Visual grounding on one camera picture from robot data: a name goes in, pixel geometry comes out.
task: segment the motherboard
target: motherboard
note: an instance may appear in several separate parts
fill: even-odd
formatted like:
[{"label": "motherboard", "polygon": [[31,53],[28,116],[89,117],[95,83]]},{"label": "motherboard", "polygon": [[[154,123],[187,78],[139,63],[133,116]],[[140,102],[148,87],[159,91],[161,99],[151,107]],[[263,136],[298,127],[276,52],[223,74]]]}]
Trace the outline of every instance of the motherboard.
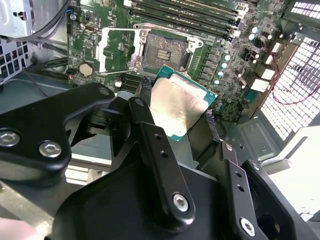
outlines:
[{"label": "motherboard", "polygon": [[284,0],[73,0],[69,81],[134,93],[143,76],[154,78],[167,65],[216,93],[214,114],[237,122],[261,94],[246,78],[268,55],[265,46],[281,38],[278,13],[285,6]]}]

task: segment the red wire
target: red wire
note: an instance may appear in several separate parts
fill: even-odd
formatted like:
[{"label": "red wire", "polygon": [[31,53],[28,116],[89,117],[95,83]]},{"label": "red wire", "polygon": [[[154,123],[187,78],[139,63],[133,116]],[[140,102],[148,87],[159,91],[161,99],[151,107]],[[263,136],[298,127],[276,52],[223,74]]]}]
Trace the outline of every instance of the red wire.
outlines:
[{"label": "red wire", "polygon": [[312,92],[310,92],[308,94],[308,96],[306,96],[305,98],[299,100],[299,101],[294,101],[294,102],[281,102],[276,96],[275,96],[275,86],[277,84],[277,82],[279,81],[280,77],[281,77],[281,74],[280,74],[280,69],[279,69],[279,65],[277,63],[277,60],[273,54],[272,51],[269,51],[269,54],[272,56],[272,59],[273,59],[273,62],[276,66],[276,71],[277,71],[277,74],[276,74],[276,77],[275,77],[275,80],[274,80],[274,83],[271,87],[271,94],[272,94],[272,98],[273,100],[275,100],[277,103],[281,104],[281,105],[294,105],[294,104],[299,104],[299,103],[302,103],[303,101],[307,100],[307,98],[313,96],[319,89],[320,89],[320,83],[318,83],[318,85],[314,88],[314,90]]}]

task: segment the ventilation grille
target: ventilation grille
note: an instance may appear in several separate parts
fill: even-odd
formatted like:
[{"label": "ventilation grille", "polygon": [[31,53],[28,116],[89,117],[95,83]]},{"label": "ventilation grille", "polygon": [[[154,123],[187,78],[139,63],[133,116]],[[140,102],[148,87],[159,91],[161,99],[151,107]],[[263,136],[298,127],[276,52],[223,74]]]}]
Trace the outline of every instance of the ventilation grille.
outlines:
[{"label": "ventilation grille", "polygon": [[301,14],[310,18],[320,19],[320,4],[311,4],[297,1],[291,9],[292,13]]},{"label": "ventilation grille", "polygon": [[[320,84],[320,43],[308,37],[298,48],[274,88],[274,96],[282,103],[295,103],[306,98]],[[285,140],[290,133],[307,127],[320,112],[320,94],[306,100],[283,105],[267,97],[261,111]]]},{"label": "ventilation grille", "polygon": [[29,54],[27,42],[0,39],[0,85],[31,64]]}]

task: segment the black plastic arm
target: black plastic arm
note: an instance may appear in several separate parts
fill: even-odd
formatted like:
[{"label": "black plastic arm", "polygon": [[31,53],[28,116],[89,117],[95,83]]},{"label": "black plastic arm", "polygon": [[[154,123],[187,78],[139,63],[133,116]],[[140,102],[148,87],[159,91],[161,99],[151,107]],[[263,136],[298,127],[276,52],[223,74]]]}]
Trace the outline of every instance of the black plastic arm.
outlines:
[{"label": "black plastic arm", "polygon": [[[114,98],[102,84],[90,83],[1,114],[0,131],[17,134],[19,141],[0,145],[0,178],[41,186],[57,183],[70,162],[70,144],[83,117],[108,107]],[[41,154],[40,145],[49,141],[56,149],[48,150],[60,151],[58,156]]]}]

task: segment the silver screw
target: silver screw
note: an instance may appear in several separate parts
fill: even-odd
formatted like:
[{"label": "silver screw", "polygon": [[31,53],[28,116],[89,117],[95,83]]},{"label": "silver screw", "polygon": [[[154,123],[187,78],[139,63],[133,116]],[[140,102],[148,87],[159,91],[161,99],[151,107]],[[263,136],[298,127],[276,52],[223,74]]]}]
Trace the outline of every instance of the silver screw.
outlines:
[{"label": "silver screw", "polygon": [[262,151],[262,152],[265,152],[265,151],[267,151],[267,150],[268,150],[268,147],[267,147],[267,146],[263,145],[263,146],[261,147],[261,151]]},{"label": "silver screw", "polygon": [[249,222],[244,217],[240,218],[241,227],[243,230],[250,236],[254,237],[256,235],[256,231],[251,222]]},{"label": "silver screw", "polygon": [[61,154],[62,150],[58,143],[54,141],[45,141],[39,146],[39,152],[44,157],[56,158]]},{"label": "silver screw", "polygon": [[4,190],[5,190],[5,187],[0,182],[0,194],[3,193]]},{"label": "silver screw", "polygon": [[71,19],[72,21],[75,21],[75,20],[77,19],[77,16],[72,13],[72,14],[70,14],[70,19]]},{"label": "silver screw", "polygon": [[144,102],[141,101],[139,98],[137,98],[137,99],[135,100],[135,102],[136,102],[136,104],[140,105],[141,107],[144,106]]},{"label": "silver screw", "polygon": [[1,131],[0,132],[0,146],[12,147],[20,142],[20,136],[13,131]]},{"label": "silver screw", "polygon": [[134,66],[135,66],[137,69],[141,68],[141,62],[137,61],[137,62],[134,64]]},{"label": "silver screw", "polygon": [[104,87],[100,87],[99,88],[100,93],[102,93],[103,95],[109,95],[110,93],[108,92],[107,89],[105,89]]},{"label": "silver screw", "polygon": [[230,146],[228,143],[225,144],[225,147],[226,147],[229,151],[232,151],[232,146]]},{"label": "silver screw", "polygon": [[181,212],[186,212],[189,208],[189,204],[187,199],[181,194],[175,194],[173,196],[173,204],[179,209]]},{"label": "silver screw", "polygon": [[140,35],[141,35],[141,37],[145,37],[145,36],[147,36],[147,32],[146,31],[141,31]]},{"label": "silver screw", "polygon": [[260,167],[255,162],[252,163],[252,166],[254,167],[255,170],[257,170],[257,171],[260,170]]}]

